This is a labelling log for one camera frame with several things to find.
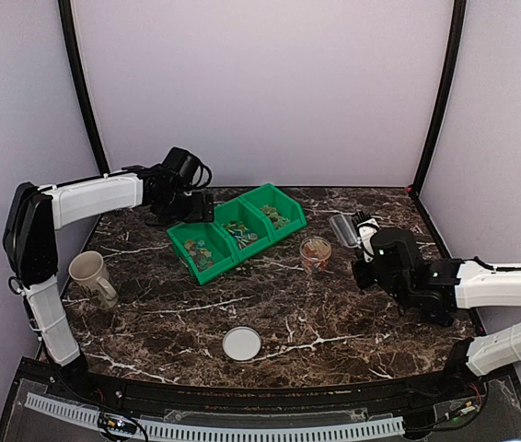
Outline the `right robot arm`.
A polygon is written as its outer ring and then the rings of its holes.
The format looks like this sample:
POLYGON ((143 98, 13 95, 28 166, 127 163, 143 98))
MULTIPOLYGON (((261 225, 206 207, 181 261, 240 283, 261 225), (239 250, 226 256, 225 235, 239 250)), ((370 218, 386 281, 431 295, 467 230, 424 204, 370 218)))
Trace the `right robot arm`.
MULTIPOLYGON (((353 266, 358 286, 378 285, 401 311, 417 308, 429 321, 448 326, 459 309, 521 307, 521 263, 490 264, 478 257, 427 261, 411 231, 372 222, 357 227, 352 238, 363 253, 353 266)), ((456 343, 435 390, 454 400, 472 378, 519 361, 521 322, 456 343)))

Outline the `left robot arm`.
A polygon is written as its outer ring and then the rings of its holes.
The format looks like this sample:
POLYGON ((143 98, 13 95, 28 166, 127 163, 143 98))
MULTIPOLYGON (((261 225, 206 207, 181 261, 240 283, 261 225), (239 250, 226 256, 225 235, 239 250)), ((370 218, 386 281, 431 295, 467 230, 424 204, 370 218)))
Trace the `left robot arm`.
POLYGON ((205 192, 213 174, 194 154, 172 148, 152 166, 132 166, 66 184, 16 187, 3 235, 13 276, 11 291, 24 299, 32 330, 59 367, 59 384, 76 401, 89 401, 96 382, 72 334, 58 288, 57 230, 111 211, 149 207, 159 222, 211 222, 214 198, 205 192))

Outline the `white jar lid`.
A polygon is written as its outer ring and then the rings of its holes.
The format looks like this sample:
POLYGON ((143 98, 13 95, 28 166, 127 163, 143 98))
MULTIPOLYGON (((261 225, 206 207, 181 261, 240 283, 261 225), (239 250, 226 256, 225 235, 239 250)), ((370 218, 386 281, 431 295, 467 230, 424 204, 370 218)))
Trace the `white jar lid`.
POLYGON ((261 349, 261 337, 250 327, 236 327, 229 330, 223 338, 224 353, 238 362, 253 359, 261 349))

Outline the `metal scoop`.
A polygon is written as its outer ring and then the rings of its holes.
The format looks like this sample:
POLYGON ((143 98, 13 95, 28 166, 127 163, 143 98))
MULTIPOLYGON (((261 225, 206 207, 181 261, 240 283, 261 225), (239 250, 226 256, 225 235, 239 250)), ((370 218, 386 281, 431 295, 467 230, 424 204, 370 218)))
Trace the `metal scoop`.
POLYGON ((349 215, 333 215, 329 223, 337 240, 344 248, 357 249, 361 247, 360 237, 349 215))

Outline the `green three-compartment bin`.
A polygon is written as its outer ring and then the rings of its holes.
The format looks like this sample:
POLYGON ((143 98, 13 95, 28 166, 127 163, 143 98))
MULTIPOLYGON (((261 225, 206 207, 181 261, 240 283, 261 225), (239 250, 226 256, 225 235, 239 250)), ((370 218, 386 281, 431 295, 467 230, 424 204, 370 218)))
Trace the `green three-compartment bin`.
POLYGON ((217 205, 213 222, 180 223, 167 233, 190 275, 205 285, 306 226, 301 204, 267 183, 217 205))

